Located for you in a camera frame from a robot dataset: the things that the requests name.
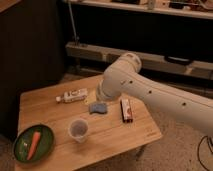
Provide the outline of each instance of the shelf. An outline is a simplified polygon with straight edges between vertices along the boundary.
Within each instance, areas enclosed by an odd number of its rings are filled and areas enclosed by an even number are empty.
[[[72,4],[111,8],[111,9],[149,12],[149,13],[157,13],[157,14],[211,19],[211,20],[213,19],[213,7],[211,12],[190,10],[189,6],[187,6],[188,4],[186,4],[183,9],[174,9],[169,7],[170,1],[168,0],[156,0],[155,6],[153,9],[148,9],[148,5],[146,1],[144,0],[140,0],[140,3],[138,5],[111,2],[110,0],[64,0],[64,2],[71,2]]]
[[[67,43],[66,51],[67,55],[70,57],[107,63],[113,63],[119,56],[127,52],[127,50],[124,49],[108,48],[90,44],[76,45],[74,42]],[[128,52],[132,52],[139,56],[142,60],[143,69],[213,80],[213,78],[209,78],[212,75],[213,63],[193,61],[191,64],[185,66],[167,62],[162,55],[136,51]]]

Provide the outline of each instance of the wooden table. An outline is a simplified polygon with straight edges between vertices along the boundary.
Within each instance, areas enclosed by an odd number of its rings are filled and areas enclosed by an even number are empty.
[[[21,95],[18,132],[38,123],[49,126],[55,135],[52,153],[29,170],[70,171],[107,159],[119,153],[143,146],[161,138],[161,132],[144,103],[129,98],[134,117],[133,123],[124,124],[119,99],[107,102],[106,115],[89,114],[84,101],[57,104],[55,97],[65,91],[87,88],[93,91],[102,76],[89,77],[73,82],[42,88]],[[68,135],[68,126],[76,118],[89,124],[85,143],[79,144]],[[15,171],[26,170],[15,164]]]

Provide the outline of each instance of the table leg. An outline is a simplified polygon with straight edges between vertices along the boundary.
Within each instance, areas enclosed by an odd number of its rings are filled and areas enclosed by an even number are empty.
[[[139,151],[137,152],[136,156],[136,161],[138,161],[141,157],[141,155],[143,154],[144,150],[145,150],[146,145],[143,145],[140,147]]]

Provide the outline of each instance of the small box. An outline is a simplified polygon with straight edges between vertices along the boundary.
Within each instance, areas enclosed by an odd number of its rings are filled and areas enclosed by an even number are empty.
[[[124,123],[133,122],[132,109],[130,106],[129,99],[121,99],[120,103],[123,122]]]

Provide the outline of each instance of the cable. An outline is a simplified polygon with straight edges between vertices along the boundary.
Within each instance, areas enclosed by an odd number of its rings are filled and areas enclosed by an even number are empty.
[[[205,3],[203,3],[201,0],[198,0],[199,4],[206,10],[212,11],[212,7],[208,7]]]
[[[208,144],[208,147],[209,147],[209,150],[211,151],[211,154],[213,155],[213,150],[212,150],[212,139],[208,136],[204,136],[201,138],[199,144],[198,144],[198,147],[197,147],[197,158],[198,158],[198,161],[199,163],[201,164],[201,166],[206,170],[206,171],[210,171],[204,164],[203,162],[201,161],[200,159],[200,145],[202,144],[202,142],[206,139],[207,141],[207,144]]]

